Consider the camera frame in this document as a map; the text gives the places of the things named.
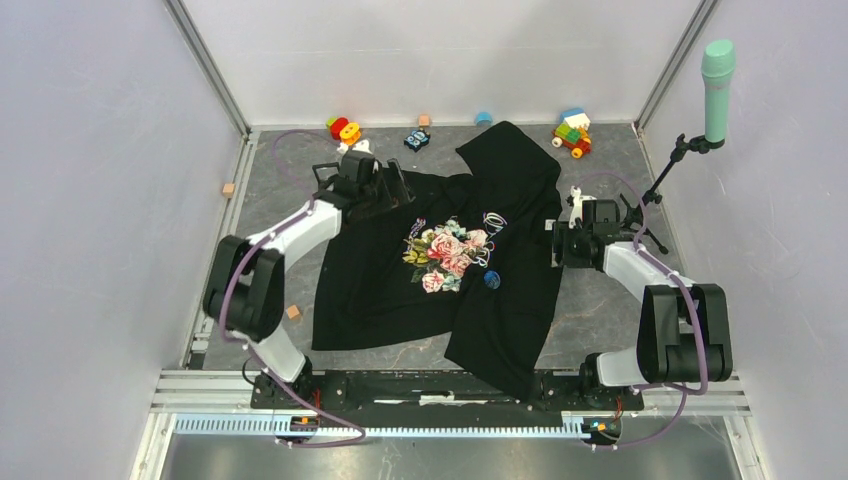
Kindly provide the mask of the black floral t-shirt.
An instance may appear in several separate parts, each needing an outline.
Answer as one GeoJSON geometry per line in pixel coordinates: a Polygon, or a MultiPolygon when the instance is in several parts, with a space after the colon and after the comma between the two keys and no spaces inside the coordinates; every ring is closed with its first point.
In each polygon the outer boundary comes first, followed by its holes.
{"type": "Polygon", "coordinates": [[[562,211],[561,168],[505,121],[457,152],[466,173],[407,172],[413,202],[328,243],[311,347],[360,350],[448,334],[448,360],[525,400],[562,279],[545,228],[562,211]],[[484,284],[487,270],[500,275],[497,290],[484,284]]]}

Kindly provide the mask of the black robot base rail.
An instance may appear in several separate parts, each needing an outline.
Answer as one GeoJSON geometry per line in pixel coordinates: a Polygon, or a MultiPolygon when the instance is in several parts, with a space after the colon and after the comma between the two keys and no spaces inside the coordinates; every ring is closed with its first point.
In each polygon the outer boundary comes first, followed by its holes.
{"type": "Polygon", "coordinates": [[[265,373],[248,383],[251,409],[289,411],[315,427],[553,426],[566,412],[617,417],[645,407],[626,387],[557,370],[535,371],[525,400],[460,370],[318,371],[293,385],[297,399],[265,373]]]}

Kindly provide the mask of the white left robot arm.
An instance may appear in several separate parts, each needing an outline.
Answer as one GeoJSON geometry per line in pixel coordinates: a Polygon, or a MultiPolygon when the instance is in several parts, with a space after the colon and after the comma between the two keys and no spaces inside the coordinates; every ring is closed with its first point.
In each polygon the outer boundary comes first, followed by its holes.
{"type": "Polygon", "coordinates": [[[243,344],[276,381],[275,392],[290,407],[314,394],[311,363],[280,322],[288,270],[319,244],[354,223],[411,203],[415,195],[399,162],[350,150],[328,164],[332,175],[302,207],[248,237],[227,235],[216,247],[201,308],[224,339],[243,344]]]}

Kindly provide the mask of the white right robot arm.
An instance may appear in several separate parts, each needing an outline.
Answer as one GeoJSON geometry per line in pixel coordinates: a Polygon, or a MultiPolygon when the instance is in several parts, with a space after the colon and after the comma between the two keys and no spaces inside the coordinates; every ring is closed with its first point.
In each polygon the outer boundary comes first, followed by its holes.
{"type": "Polygon", "coordinates": [[[641,305],[634,346],[594,353],[580,367],[577,392],[591,408],[618,387],[669,386],[702,395],[731,377],[733,358],[726,294],[671,269],[625,227],[614,200],[581,193],[568,198],[566,221],[549,225],[555,268],[594,269],[620,283],[641,305]]]}

